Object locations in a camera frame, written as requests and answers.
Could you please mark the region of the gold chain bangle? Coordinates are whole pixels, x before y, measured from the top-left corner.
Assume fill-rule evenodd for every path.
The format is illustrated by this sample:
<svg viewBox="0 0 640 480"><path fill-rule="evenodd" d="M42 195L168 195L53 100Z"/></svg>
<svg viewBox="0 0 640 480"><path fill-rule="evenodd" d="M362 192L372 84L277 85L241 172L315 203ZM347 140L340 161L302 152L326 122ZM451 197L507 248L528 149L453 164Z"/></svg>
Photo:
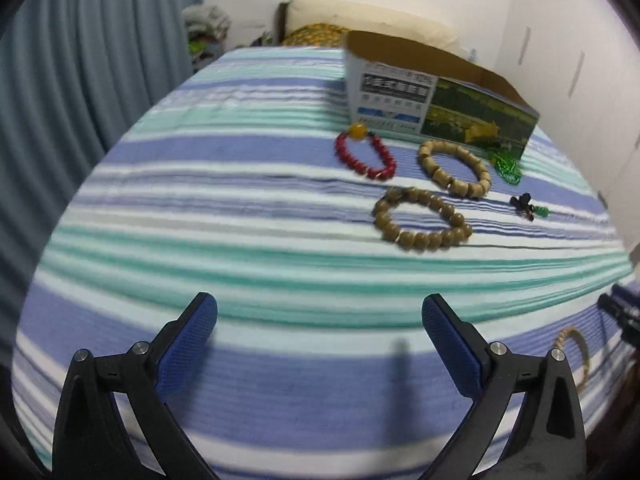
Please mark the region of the gold chain bangle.
<svg viewBox="0 0 640 480"><path fill-rule="evenodd" d="M581 396L589 382L591 374L591 356L586 337L575 326L562 328L556 336L553 348L568 353L572 360L574 381L577 393Z"/></svg>

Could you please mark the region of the white wardrobe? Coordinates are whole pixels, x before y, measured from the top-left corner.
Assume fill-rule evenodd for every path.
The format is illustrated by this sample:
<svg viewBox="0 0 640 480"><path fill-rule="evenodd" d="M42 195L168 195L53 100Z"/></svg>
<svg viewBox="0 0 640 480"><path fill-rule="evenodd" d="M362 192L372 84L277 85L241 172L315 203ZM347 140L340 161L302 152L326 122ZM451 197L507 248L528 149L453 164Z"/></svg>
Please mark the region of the white wardrobe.
<svg viewBox="0 0 640 480"><path fill-rule="evenodd" d="M495 65L639 247L639 49L608 0L511 0Z"/></svg>

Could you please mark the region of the striped blue green bedsheet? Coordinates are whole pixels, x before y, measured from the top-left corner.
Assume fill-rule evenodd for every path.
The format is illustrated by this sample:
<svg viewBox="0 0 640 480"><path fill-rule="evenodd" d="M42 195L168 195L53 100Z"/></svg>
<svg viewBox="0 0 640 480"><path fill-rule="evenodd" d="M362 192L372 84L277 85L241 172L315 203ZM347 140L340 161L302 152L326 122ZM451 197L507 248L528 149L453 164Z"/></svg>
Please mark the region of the striped blue green bedsheet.
<svg viewBox="0 0 640 480"><path fill-rule="evenodd" d="M484 200L456 203L466 244L405 252L373 224L384 185L335 156L347 124L340 50L242 49L108 152L55 227L17 330L14 404L40 460L74 352L124 352L199 292L218 322L170 407L224 478L420 474L469 407L422 327L433 292L515 352L580 330L580 404L587 429L600 422L631 351L597 299L634 272L570 160L535 131L521 190L548 217L519 217L515 188L495 179Z"/></svg>

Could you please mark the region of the cardboard box printed front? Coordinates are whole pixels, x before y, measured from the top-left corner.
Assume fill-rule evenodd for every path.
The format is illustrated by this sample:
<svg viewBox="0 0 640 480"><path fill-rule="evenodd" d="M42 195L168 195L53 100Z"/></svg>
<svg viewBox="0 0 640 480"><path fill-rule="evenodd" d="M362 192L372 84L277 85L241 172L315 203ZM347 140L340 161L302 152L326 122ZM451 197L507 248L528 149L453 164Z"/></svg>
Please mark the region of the cardboard box printed front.
<svg viewBox="0 0 640 480"><path fill-rule="evenodd" d="M401 139L499 145L514 158L539 113L503 77L413 40L351 30L344 37L349 117Z"/></svg>

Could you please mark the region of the cream padded headboard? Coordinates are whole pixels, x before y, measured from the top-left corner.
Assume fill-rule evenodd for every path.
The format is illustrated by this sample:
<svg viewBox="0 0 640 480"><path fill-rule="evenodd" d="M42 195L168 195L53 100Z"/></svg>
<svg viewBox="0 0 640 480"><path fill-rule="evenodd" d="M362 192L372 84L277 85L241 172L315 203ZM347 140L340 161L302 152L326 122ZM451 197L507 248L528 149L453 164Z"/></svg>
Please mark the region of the cream padded headboard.
<svg viewBox="0 0 640 480"><path fill-rule="evenodd" d="M434 18L345 0L290 0L279 8L281 44L302 44L294 38L304 27L329 25L420 42L462 55L457 32Z"/></svg>

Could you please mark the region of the blue grey curtain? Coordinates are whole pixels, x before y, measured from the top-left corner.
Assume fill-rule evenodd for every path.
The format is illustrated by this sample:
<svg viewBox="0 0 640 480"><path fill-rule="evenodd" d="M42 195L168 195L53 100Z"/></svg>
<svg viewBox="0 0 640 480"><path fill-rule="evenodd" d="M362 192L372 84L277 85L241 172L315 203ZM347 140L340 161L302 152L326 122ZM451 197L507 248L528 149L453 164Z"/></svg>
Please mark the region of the blue grey curtain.
<svg viewBox="0 0 640 480"><path fill-rule="evenodd" d="M200 0L23 0L1 36L1 359L43 247L94 166L192 73Z"/></svg>

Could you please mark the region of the yellow floral blanket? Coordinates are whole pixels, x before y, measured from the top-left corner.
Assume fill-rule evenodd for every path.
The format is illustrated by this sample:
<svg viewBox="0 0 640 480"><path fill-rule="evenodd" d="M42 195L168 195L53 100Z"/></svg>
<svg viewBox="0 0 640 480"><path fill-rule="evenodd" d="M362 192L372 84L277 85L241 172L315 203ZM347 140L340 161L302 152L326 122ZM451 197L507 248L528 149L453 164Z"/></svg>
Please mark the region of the yellow floral blanket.
<svg viewBox="0 0 640 480"><path fill-rule="evenodd" d="M346 27L317 23L294 30L281 42L283 47L339 48L349 33Z"/></svg>

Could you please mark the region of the pile of clothes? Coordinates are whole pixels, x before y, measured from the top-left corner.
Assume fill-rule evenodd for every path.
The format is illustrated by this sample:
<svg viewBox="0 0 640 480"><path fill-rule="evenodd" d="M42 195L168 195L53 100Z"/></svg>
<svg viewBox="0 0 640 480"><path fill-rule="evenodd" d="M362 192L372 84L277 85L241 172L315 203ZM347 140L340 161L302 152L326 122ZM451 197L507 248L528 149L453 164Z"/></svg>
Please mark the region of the pile of clothes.
<svg viewBox="0 0 640 480"><path fill-rule="evenodd" d="M219 6L192 4L182 10L194 73L224 55L231 18Z"/></svg>

